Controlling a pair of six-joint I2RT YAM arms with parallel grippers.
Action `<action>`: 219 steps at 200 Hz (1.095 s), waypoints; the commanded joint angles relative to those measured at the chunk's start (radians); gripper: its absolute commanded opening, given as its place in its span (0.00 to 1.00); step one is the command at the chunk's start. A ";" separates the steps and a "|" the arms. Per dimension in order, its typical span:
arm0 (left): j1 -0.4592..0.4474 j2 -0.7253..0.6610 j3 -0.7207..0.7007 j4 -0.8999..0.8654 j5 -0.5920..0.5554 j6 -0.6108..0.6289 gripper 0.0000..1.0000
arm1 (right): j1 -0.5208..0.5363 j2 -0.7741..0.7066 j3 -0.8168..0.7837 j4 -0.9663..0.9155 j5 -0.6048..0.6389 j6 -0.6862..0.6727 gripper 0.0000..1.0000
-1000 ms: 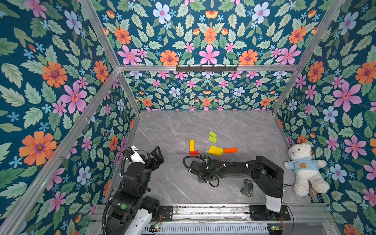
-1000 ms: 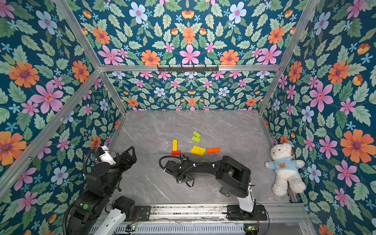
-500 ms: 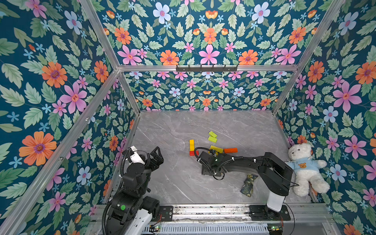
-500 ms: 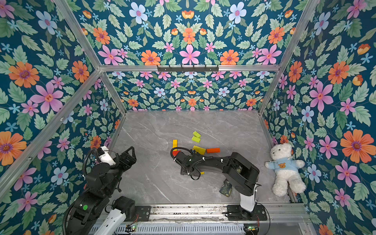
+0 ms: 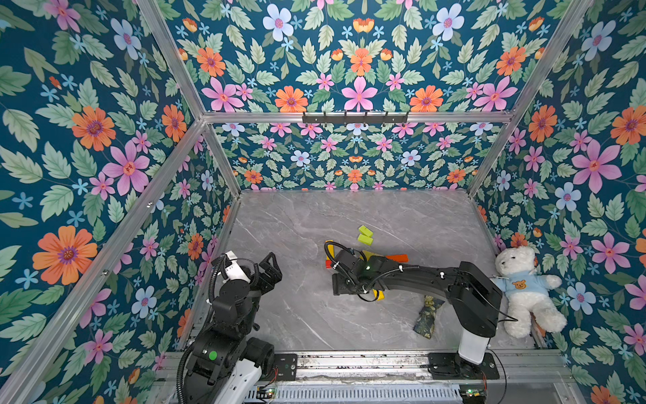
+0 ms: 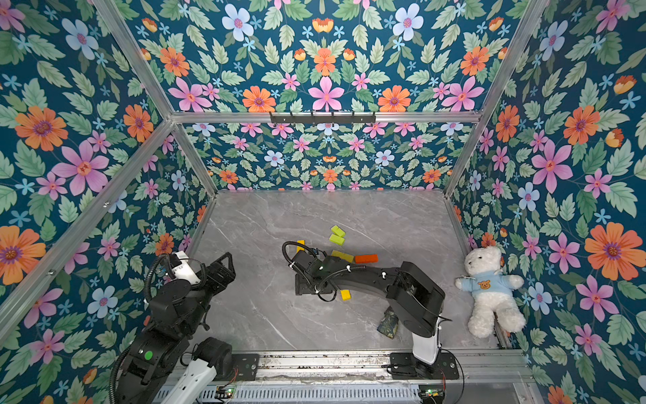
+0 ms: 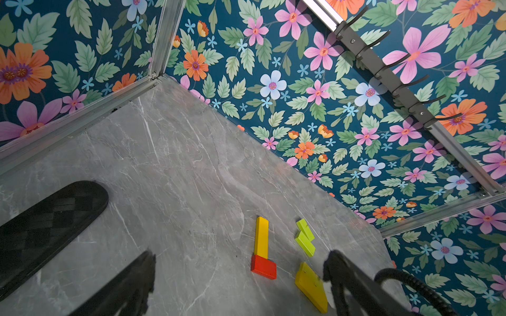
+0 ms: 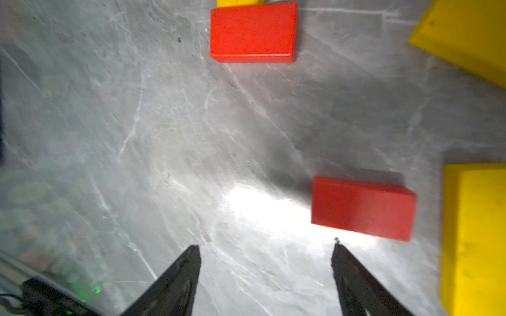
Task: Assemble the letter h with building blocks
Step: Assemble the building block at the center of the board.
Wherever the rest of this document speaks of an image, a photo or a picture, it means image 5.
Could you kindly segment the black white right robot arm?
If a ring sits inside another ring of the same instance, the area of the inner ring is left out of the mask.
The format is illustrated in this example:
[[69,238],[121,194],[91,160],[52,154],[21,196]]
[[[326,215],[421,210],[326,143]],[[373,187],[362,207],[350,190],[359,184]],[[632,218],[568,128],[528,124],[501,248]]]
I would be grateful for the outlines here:
[[429,267],[380,255],[368,257],[341,244],[333,245],[339,252],[331,255],[326,251],[326,256],[333,270],[334,295],[364,298],[374,291],[406,291],[448,303],[462,327],[459,358],[482,364],[491,338],[496,336],[503,294],[475,264],[462,261],[456,267]]

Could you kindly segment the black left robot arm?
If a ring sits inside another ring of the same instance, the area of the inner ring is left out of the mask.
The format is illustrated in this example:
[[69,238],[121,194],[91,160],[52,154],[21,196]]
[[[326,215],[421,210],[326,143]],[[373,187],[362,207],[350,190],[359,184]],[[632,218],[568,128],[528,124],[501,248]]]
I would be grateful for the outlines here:
[[180,403],[242,403],[264,377],[275,377],[274,346],[251,338],[263,295],[283,274],[275,254],[256,263],[220,254],[208,281],[205,324],[179,361],[176,392]]

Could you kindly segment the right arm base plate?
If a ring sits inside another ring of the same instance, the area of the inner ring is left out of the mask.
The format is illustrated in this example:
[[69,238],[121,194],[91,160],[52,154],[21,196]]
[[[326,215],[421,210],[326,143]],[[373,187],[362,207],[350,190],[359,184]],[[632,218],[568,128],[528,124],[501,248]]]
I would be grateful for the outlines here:
[[494,355],[488,352],[483,362],[475,365],[457,353],[429,353],[428,371],[436,380],[499,380]]

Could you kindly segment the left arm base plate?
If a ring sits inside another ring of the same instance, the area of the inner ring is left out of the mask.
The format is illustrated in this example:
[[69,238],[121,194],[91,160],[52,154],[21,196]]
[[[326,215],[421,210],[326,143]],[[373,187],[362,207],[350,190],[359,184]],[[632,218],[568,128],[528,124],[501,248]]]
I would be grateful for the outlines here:
[[263,382],[295,381],[299,364],[296,353],[277,353],[274,356],[274,366],[269,373],[262,377]]

